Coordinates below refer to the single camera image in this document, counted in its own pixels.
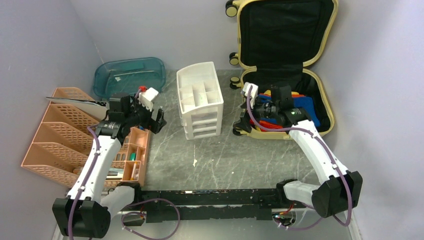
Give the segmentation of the red cloth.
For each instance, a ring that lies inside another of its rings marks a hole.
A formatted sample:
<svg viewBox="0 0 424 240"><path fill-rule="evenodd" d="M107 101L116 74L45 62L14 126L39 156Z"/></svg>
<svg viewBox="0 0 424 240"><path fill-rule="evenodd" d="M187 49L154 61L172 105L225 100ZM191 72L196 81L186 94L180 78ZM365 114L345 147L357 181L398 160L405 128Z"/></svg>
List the red cloth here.
<svg viewBox="0 0 424 240"><path fill-rule="evenodd" d="M282 128L290 128L293 125L297 125L298 122L303 121L303 120L310 120L310 117L308 115L308 113L306 112L306 110L304 108L299 108L299 107L293 107L291 109L285 110L285 117L287 120L287 126L282 127L279 125L275 124L275 120L274 119L269 119L269 118L260 118L259 116L256 116L256 114L254 114L252 112L251 109L251 113L254 117L254 119L258 122L259 125L261 125L263 128L267 128L267 129L282 129Z"/></svg>

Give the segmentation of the white plastic drawer unit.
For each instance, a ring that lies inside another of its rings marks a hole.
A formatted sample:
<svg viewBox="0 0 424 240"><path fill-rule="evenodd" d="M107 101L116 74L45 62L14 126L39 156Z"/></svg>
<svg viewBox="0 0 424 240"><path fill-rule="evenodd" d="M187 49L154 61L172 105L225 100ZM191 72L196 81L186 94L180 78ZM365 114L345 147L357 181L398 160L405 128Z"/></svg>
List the white plastic drawer unit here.
<svg viewBox="0 0 424 240"><path fill-rule="evenodd" d="M179 117L187 140L219 136L224 99L212 61L176 72Z"/></svg>

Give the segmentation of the teal plastic bin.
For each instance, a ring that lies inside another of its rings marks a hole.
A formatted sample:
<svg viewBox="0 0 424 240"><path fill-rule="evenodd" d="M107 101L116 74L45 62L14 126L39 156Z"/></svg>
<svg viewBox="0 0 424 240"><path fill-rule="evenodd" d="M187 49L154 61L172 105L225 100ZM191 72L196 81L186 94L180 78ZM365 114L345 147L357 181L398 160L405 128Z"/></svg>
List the teal plastic bin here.
<svg viewBox="0 0 424 240"><path fill-rule="evenodd" d="M163 61L156 57L109 61L96 69L92 89L102 99L109 99L115 93L135 94L140 86L160 93L166 76Z"/></svg>

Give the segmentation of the blue cloth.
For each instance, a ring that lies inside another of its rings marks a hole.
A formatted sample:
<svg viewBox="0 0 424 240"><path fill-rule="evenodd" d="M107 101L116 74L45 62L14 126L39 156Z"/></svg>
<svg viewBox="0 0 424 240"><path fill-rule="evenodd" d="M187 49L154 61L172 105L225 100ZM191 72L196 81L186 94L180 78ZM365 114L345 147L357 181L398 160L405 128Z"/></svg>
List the blue cloth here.
<svg viewBox="0 0 424 240"><path fill-rule="evenodd" d="M320 120L316 116L313 99L309 96L292 92L295 108L303 108L308 113L309 119L318 128L321 126Z"/></svg>

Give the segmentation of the yellow hard-shell suitcase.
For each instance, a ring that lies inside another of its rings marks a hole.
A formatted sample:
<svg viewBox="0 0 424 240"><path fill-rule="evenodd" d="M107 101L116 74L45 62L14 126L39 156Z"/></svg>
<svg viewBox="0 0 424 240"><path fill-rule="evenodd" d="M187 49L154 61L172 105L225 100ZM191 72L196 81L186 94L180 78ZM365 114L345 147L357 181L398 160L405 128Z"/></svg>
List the yellow hard-shell suitcase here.
<svg viewBox="0 0 424 240"><path fill-rule="evenodd" d="M225 14L237 18L238 50L231 65L243 68L229 86L258 85L258 94L273 87L290 86L291 93L311 97L321 126L328 134L335 117L324 84L310 66L324 52L339 10L336 0L228 0Z"/></svg>

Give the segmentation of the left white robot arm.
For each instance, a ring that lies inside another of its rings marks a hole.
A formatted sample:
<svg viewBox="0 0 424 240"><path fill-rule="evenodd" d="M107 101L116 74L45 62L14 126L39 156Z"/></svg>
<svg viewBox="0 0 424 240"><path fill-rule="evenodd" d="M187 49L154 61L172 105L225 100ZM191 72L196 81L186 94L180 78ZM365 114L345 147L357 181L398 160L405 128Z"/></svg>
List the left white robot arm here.
<svg viewBox="0 0 424 240"><path fill-rule="evenodd" d="M88 126L93 145L75 184L64 198L56 198L52 212L62 235L101 239L109 230L112 218L128 207L137 210L143 196L138 183L119 183L103 197L104 183L118 151L131 128L143 127L157 134L165 125L164 111L152 118L158 91L152 87L135 94L119 92L109 99L109 108L97 124Z"/></svg>

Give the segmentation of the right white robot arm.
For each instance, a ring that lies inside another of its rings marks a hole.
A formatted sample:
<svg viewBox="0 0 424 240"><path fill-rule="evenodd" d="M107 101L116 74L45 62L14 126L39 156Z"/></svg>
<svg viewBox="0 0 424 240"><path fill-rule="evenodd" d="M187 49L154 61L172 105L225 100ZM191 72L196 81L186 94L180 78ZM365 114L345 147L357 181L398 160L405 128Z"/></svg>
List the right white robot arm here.
<svg viewBox="0 0 424 240"><path fill-rule="evenodd" d="M353 209L358 205L363 178L358 171L350 171L325 143L316 125L303 107L283 103L282 96L272 102L256 104L258 86L247 83L242 88L246 98L246 112L250 121L264 133L286 133L301 148L312 165L319 184L300 180L286 180L282 189L275 193L275 202L282 208L292 202L300 202L314 209L321 218L346 213L341 224L350 224Z"/></svg>

